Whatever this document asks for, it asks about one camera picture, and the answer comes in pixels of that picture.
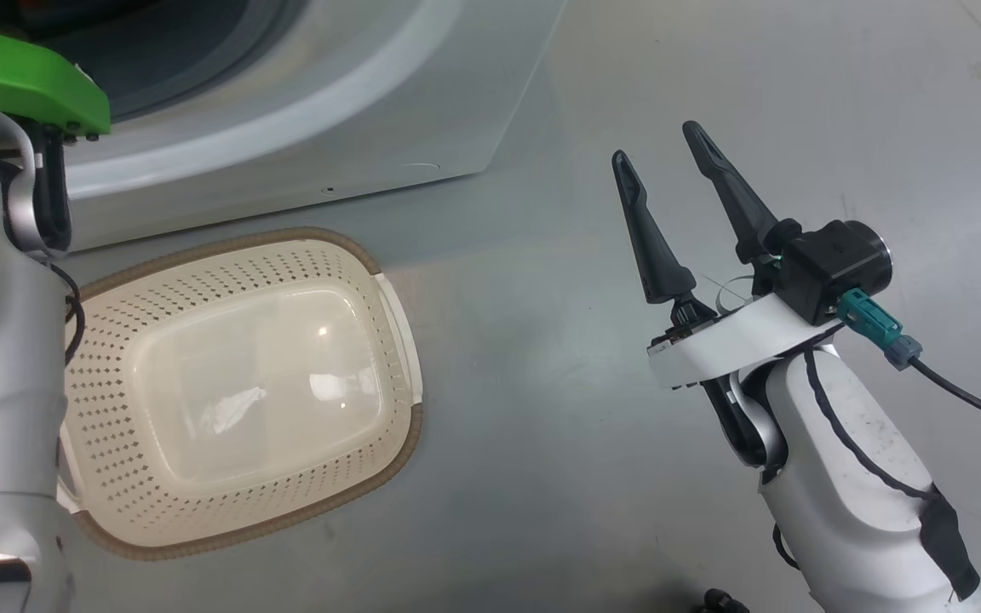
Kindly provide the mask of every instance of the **plastic basket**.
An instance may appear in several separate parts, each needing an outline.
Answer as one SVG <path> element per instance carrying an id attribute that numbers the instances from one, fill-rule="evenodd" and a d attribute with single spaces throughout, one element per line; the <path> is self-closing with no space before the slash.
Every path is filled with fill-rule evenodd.
<path id="1" fill-rule="evenodd" d="M 176 558 L 291 526 L 384 484 L 419 438 L 404 309 L 340 234 L 190 249 L 83 300 L 59 498 L 113 553 Z"/>

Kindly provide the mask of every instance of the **camera lens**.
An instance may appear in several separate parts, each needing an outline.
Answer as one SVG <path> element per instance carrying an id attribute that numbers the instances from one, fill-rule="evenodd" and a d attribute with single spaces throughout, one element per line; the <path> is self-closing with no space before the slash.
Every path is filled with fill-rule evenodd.
<path id="1" fill-rule="evenodd" d="M 875 295 L 877 292 L 883 291 L 892 282 L 892 250 L 888 248 L 888 245 L 881 238 L 880 234 L 873 232 L 872 228 L 862 224 L 861 221 L 849 220 L 844 221 L 844 224 L 852 229 L 859 237 L 873 245 L 873 248 L 881 255 L 879 261 L 873 266 L 875 271 L 869 277 L 872 279 L 872 282 L 869 283 L 871 287 L 862 287 L 861 290 L 868 295 Z"/>

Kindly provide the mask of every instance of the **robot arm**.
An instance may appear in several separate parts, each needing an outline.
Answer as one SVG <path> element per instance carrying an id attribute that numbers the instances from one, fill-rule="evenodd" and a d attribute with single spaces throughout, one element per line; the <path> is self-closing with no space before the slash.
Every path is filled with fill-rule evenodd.
<path id="1" fill-rule="evenodd" d="M 0 610 L 66 610 L 55 501 L 70 244 L 62 147 L 108 132 L 108 100 L 47 49 L 0 36 Z"/>
<path id="2" fill-rule="evenodd" d="M 616 152 L 646 298 L 674 302 L 673 326 L 649 348 L 657 380 L 705 389 L 732 450 L 759 471 L 776 543 L 788 544 L 790 563 L 828 613 L 981 612 L 981 581 L 954 509 L 830 345 L 844 327 L 842 296 L 891 282 L 883 241 L 856 221 L 817 232 L 776 221 L 698 124 L 684 132 L 719 191 L 739 259 L 754 268 L 756 299 L 724 317 L 698 305 L 691 272 L 644 212 L 644 187 Z"/>

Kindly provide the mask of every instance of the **gray floor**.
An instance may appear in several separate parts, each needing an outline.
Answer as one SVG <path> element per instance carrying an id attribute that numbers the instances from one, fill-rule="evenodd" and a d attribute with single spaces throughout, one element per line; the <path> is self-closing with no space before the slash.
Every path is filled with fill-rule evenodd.
<path id="1" fill-rule="evenodd" d="M 377 492 L 226 551 L 136 563 L 67 535 L 79 612 L 678 610 L 722 586 L 817 610 L 703 392 L 658 389 L 610 159 L 712 300 L 743 274 L 679 125 L 701 122 L 779 217 L 857 218 L 882 302 L 981 395 L 981 1 L 573 0 L 482 175 L 72 257 L 88 282 L 281 226 L 350 234 L 410 315 L 426 426 Z M 961 512 L 981 570 L 981 415 L 857 338 L 840 350 Z"/>

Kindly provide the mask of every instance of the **teal connector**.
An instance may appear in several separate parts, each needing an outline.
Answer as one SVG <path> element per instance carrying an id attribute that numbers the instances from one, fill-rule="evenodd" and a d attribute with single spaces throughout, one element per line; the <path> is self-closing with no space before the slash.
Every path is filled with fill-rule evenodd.
<path id="1" fill-rule="evenodd" d="M 852 289 L 838 299 L 838 318 L 849 329 L 873 341 L 884 350 L 884 357 L 902 371 L 922 354 L 922 345 L 903 333 L 903 325 L 860 289 Z"/>
<path id="2" fill-rule="evenodd" d="M 887 349 L 903 336 L 903 325 L 860 289 L 852 289 L 838 299 L 838 318 L 880 349 Z"/>

